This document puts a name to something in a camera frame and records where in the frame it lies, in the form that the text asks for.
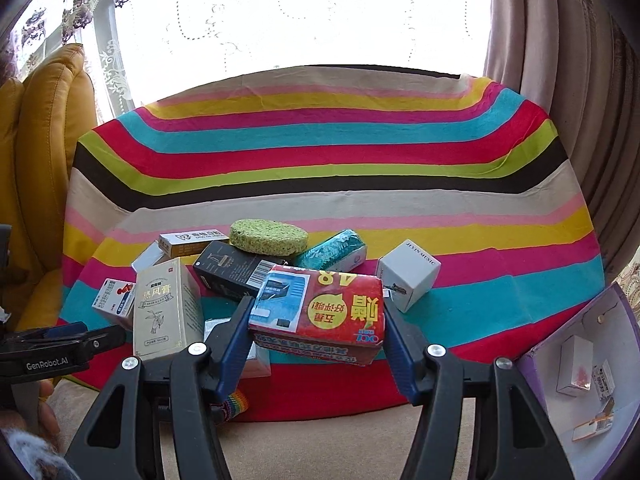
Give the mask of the person left hand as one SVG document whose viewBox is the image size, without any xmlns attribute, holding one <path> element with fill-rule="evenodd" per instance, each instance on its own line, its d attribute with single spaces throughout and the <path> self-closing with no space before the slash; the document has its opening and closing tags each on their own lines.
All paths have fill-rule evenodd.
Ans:
<svg viewBox="0 0 640 480">
<path fill-rule="evenodd" d="M 40 380 L 37 385 L 38 394 L 36 400 L 38 404 L 34 410 L 30 411 L 30 417 L 36 416 L 36 422 L 30 424 L 17 411 L 2 410 L 1 428 L 17 429 L 34 434 L 46 440 L 55 451 L 58 451 L 60 449 L 61 428 L 53 408 L 47 404 L 49 396 L 54 393 L 54 385 L 50 379 Z"/>
</svg>

